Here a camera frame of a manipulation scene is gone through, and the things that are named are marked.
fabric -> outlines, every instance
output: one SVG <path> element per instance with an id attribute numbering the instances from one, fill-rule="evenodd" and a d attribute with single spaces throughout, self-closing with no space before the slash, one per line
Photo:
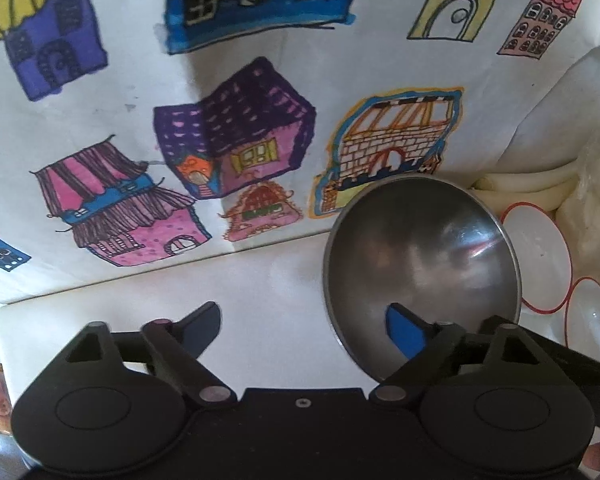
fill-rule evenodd
<path id="1" fill-rule="evenodd" d="M 574 158 L 593 53 L 600 0 L 0 0 L 0 303 Z"/>

metal bowl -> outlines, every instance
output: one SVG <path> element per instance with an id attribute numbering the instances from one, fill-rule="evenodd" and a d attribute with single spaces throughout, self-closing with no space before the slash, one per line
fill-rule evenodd
<path id="1" fill-rule="evenodd" d="M 342 345 L 378 381 L 407 361 L 386 334 L 391 303 L 470 332 L 496 314 L 520 316 L 520 270 L 502 225 L 469 192 L 430 176 L 383 180 L 347 205 L 323 285 Z"/>

white table surface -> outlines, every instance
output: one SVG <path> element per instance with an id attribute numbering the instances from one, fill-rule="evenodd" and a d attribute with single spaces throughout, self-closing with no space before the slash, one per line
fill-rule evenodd
<path id="1" fill-rule="evenodd" d="M 0 353 L 13 400 L 88 322 L 114 332 L 179 320 L 206 301 L 222 329 L 200 361 L 238 395 L 247 387 L 349 388 L 377 383 L 336 339 L 322 296 L 321 234 L 154 270 L 0 309 Z"/>

brick house drawing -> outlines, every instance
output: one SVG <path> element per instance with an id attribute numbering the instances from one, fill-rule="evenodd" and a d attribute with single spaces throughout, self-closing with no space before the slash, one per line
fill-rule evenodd
<path id="1" fill-rule="evenodd" d="M 531 0 L 498 54 L 540 59 L 583 0 Z"/>
<path id="2" fill-rule="evenodd" d="M 199 103 L 154 108 L 164 160 L 199 199 L 296 170 L 314 126 L 315 109 L 264 57 Z"/>
<path id="3" fill-rule="evenodd" d="M 402 91 L 363 100 L 336 130 L 327 171 L 316 181 L 312 216 L 337 212 L 388 176 L 434 173 L 461 118 L 462 89 Z"/>
<path id="4" fill-rule="evenodd" d="M 302 213 L 290 200 L 293 194 L 270 181 L 249 187 L 236 205 L 221 215 L 230 221 L 224 239 L 238 242 L 301 220 Z"/>
<path id="5" fill-rule="evenodd" d="M 194 200 L 155 184 L 147 168 L 109 137 L 35 175 L 49 216 L 71 227 L 78 247 L 129 267 L 177 256 L 211 238 Z"/>

red rim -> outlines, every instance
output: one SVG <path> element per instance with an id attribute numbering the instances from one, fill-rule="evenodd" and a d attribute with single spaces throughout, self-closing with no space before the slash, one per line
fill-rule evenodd
<path id="1" fill-rule="evenodd" d="M 569 348 L 569 336 L 567 334 L 567 321 L 569 319 L 569 306 L 571 305 L 571 297 L 573 296 L 573 293 L 576 290 L 576 287 L 578 285 L 580 285 L 581 282 L 584 282 L 585 280 L 594 282 L 597 286 L 600 287 L 600 282 L 596 278 L 592 278 L 591 276 L 584 276 L 584 277 L 580 278 L 571 287 L 571 291 L 569 292 L 569 300 L 567 301 L 567 307 L 564 309 L 564 345 L 567 348 Z"/>
<path id="2" fill-rule="evenodd" d="M 547 212 L 544 209 L 542 209 L 541 207 L 538 207 L 536 204 L 532 204 L 531 202 L 516 202 L 515 204 L 511 204 L 509 207 L 507 207 L 506 211 L 502 214 L 502 216 L 500 218 L 500 223 L 504 227 L 504 221 L 507 219 L 507 215 L 509 213 L 511 213 L 511 211 L 514 210 L 515 208 L 517 208 L 519 206 L 523 206 L 523 205 L 537 209 L 539 212 L 541 212 L 544 216 L 546 216 L 549 219 L 549 221 L 555 226 L 556 229 L 558 229 L 558 232 L 560 233 L 560 237 L 562 238 L 562 241 L 564 242 L 564 246 L 567 248 L 567 254 L 569 255 L 569 271 L 570 271 L 569 283 L 571 283 L 573 281 L 573 260 L 571 259 L 571 251 L 569 250 L 569 246 L 567 245 L 567 240 L 564 238 L 562 231 L 560 231 L 558 224 L 556 224 L 554 222 L 554 220 L 547 214 Z M 571 297 L 572 288 L 573 287 L 570 287 L 569 290 L 567 290 L 567 294 L 565 295 L 564 299 L 562 300 L 562 303 L 560 305 L 558 305 L 556 308 L 554 308 L 553 310 L 542 310 L 542 309 L 530 304 L 527 300 L 525 300 L 525 298 L 522 298 L 522 303 L 524 303 L 526 307 L 531 309 L 536 314 L 542 314 L 543 316 L 548 316 L 549 314 L 555 314 L 562 307 L 564 307 L 564 305 L 567 303 L 567 300 Z"/>

